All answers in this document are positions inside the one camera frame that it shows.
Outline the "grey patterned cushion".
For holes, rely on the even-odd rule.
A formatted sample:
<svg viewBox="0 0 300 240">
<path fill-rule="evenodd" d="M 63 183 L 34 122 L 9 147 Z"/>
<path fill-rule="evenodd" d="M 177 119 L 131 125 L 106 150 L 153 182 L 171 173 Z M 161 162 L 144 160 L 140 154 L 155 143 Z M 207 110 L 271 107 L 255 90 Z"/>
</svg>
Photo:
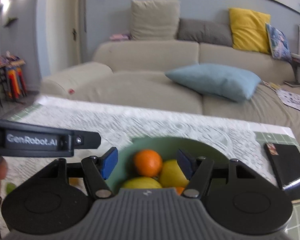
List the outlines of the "grey patterned cushion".
<svg viewBox="0 0 300 240">
<path fill-rule="evenodd" d="M 177 39 L 232 47 L 230 27 L 211 21 L 181 18 Z"/>
</svg>

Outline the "patterned paper sheet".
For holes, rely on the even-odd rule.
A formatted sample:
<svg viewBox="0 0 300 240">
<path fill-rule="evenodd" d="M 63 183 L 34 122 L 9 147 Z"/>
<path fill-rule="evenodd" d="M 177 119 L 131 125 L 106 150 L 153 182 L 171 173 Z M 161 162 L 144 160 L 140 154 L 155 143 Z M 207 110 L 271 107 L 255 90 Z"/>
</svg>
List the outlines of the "patterned paper sheet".
<svg viewBox="0 0 300 240">
<path fill-rule="evenodd" d="M 276 91 L 277 96 L 286 106 L 292 107 L 300 111 L 300 95 L 283 89 Z"/>
</svg>

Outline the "floral blue cushion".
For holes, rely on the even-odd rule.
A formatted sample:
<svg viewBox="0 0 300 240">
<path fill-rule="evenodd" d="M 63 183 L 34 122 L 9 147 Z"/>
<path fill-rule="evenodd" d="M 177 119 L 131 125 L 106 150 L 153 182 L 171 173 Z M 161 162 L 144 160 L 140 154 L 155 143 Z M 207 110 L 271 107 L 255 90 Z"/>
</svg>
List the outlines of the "floral blue cushion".
<svg viewBox="0 0 300 240">
<path fill-rule="evenodd" d="M 275 60 L 291 63 L 292 55 L 285 34 L 268 23 L 266 23 L 266 30 L 272 57 Z"/>
</svg>

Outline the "orange tangerine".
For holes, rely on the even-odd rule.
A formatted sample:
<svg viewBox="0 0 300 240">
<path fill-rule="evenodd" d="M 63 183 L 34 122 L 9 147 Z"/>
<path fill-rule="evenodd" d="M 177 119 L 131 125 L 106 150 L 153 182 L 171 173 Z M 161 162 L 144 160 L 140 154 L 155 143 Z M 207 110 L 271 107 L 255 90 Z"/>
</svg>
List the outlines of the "orange tangerine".
<svg viewBox="0 0 300 240">
<path fill-rule="evenodd" d="M 133 164 L 139 175 L 156 177 L 161 172 L 163 161 L 157 152 L 145 149 L 134 154 Z"/>
<path fill-rule="evenodd" d="M 180 196 L 183 193 L 183 191 L 185 190 L 185 188 L 178 186 L 178 187 L 175 187 L 175 190 L 176 190 L 177 194 Z"/>
</svg>

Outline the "yellow green pomelo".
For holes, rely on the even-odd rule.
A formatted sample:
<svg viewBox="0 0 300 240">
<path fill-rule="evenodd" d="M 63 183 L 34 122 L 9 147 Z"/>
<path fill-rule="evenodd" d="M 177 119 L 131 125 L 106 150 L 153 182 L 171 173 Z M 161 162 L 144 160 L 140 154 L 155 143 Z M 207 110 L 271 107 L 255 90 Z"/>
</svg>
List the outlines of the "yellow green pomelo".
<svg viewBox="0 0 300 240">
<path fill-rule="evenodd" d="M 136 177 L 125 181 L 124 189 L 162 189 L 162 185 L 155 179 L 149 177 Z"/>
</svg>

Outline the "stacked colourful stools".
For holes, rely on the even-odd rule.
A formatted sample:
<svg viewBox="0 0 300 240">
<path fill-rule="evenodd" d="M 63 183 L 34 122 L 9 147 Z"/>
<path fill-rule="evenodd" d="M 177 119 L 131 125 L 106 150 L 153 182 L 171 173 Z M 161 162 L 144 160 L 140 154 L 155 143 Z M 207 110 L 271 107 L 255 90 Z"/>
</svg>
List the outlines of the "stacked colourful stools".
<svg viewBox="0 0 300 240">
<path fill-rule="evenodd" d="M 21 97 L 27 96 L 26 85 L 21 67 L 6 67 L 5 70 L 9 98 L 13 101 L 17 101 Z"/>
</svg>

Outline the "yellow lemon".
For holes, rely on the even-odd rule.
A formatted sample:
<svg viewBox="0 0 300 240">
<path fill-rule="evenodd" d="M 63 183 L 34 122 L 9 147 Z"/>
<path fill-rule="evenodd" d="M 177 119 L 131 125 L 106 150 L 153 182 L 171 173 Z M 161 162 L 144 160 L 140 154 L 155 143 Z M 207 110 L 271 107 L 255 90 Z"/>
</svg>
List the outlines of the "yellow lemon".
<svg viewBox="0 0 300 240">
<path fill-rule="evenodd" d="M 186 187 L 189 180 L 185 177 L 175 159 L 163 162 L 159 176 L 162 187 Z"/>
</svg>

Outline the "beige back cushion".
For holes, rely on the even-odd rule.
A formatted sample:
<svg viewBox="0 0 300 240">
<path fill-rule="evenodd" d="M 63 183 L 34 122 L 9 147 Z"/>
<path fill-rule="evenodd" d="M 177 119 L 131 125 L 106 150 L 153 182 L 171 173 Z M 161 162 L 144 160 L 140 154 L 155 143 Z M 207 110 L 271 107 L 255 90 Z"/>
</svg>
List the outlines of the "beige back cushion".
<svg viewBox="0 0 300 240">
<path fill-rule="evenodd" d="M 130 35 L 134 40 L 174 40 L 179 21 L 179 0 L 131 0 Z"/>
</svg>

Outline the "green fruit bowl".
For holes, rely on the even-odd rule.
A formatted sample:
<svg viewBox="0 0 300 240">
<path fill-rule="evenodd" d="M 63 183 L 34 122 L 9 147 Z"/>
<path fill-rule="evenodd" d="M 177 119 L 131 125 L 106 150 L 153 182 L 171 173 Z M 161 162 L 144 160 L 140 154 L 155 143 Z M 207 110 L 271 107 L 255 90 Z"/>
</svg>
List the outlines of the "green fruit bowl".
<svg viewBox="0 0 300 240">
<path fill-rule="evenodd" d="M 106 180 L 106 184 L 113 193 L 118 193 L 124 181 L 137 175 L 133 166 L 133 156 L 136 152 L 144 149 L 154 150 L 161 155 L 164 161 L 175 159 L 178 151 L 182 150 L 193 157 L 208 157 L 217 166 L 229 163 L 229 159 L 222 152 L 200 141 L 178 137 L 134 138 L 131 144 L 118 149 L 118 162 Z"/>
</svg>

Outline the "light blue cushion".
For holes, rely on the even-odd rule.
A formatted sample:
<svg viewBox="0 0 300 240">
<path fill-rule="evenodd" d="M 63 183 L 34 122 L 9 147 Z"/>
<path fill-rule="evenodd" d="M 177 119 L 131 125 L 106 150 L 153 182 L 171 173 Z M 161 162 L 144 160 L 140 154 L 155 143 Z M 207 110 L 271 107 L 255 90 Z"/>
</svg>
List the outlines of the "light blue cushion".
<svg viewBox="0 0 300 240">
<path fill-rule="evenodd" d="M 250 100 L 261 83 L 260 77 L 249 70 L 214 63 L 179 67 L 165 72 L 165 76 L 199 94 L 234 102 Z"/>
</svg>

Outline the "pink cloth on sofa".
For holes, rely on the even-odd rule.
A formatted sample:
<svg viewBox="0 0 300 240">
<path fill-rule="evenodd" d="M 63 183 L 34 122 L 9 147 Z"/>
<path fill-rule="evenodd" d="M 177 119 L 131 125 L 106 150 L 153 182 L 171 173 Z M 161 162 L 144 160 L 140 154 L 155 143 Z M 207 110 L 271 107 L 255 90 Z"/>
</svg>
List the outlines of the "pink cloth on sofa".
<svg viewBox="0 0 300 240">
<path fill-rule="evenodd" d="M 130 40 L 130 33 L 127 34 L 113 34 L 109 38 L 111 41 L 127 41 Z"/>
</svg>

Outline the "white lace tablecloth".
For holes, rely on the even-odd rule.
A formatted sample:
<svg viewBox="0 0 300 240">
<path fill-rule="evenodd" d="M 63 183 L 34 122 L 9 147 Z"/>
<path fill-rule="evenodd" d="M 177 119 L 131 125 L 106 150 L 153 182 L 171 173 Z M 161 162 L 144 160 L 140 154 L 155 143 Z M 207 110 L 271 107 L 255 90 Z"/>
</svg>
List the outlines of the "white lace tablecloth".
<svg viewBox="0 0 300 240">
<path fill-rule="evenodd" d="M 7 239 L 279 239 L 293 213 L 269 172 L 247 122 L 153 109 L 43 96 L 11 121 L 97 132 L 97 149 L 73 157 L 7 157 L 1 220 Z M 101 157 L 134 138 L 178 137 L 208 144 L 228 165 L 214 164 L 203 198 L 179 196 L 175 187 L 124 189 L 89 197 L 82 159 Z M 17 188 L 6 194 L 7 182 Z"/>
</svg>

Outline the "yellow cushion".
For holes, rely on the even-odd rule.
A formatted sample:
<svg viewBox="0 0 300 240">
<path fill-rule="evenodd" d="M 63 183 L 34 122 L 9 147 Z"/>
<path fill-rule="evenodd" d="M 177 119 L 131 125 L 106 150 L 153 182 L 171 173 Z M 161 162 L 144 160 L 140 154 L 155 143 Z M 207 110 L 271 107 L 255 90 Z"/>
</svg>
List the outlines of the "yellow cushion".
<svg viewBox="0 0 300 240">
<path fill-rule="evenodd" d="M 229 8 L 232 47 L 237 50 L 270 54 L 266 24 L 271 16 L 262 12 Z"/>
</svg>

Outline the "cream door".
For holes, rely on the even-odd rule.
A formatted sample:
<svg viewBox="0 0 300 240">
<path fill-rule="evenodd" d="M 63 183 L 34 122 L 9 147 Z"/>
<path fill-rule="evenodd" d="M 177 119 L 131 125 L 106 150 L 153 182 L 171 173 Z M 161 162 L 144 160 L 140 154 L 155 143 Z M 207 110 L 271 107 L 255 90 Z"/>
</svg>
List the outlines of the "cream door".
<svg viewBox="0 0 300 240">
<path fill-rule="evenodd" d="M 47 0 L 46 41 L 51 74 L 81 62 L 78 0 Z"/>
</svg>

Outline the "beige sofa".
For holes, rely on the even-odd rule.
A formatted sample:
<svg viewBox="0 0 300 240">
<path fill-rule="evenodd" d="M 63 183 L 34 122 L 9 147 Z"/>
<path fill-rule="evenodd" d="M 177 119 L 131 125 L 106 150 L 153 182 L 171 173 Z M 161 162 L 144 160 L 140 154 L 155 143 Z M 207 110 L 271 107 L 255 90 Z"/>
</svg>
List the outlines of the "beige sofa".
<svg viewBox="0 0 300 240">
<path fill-rule="evenodd" d="M 174 83 L 165 72 L 193 64 L 214 63 L 249 70 L 261 80 L 285 87 L 294 79 L 289 63 L 270 55 L 188 41 L 106 42 L 89 62 L 43 78 L 40 93 L 70 100 L 202 114 L 291 128 L 300 144 L 300 111 L 284 105 L 260 84 L 243 103 L 200 95 Z"/>
</svg>

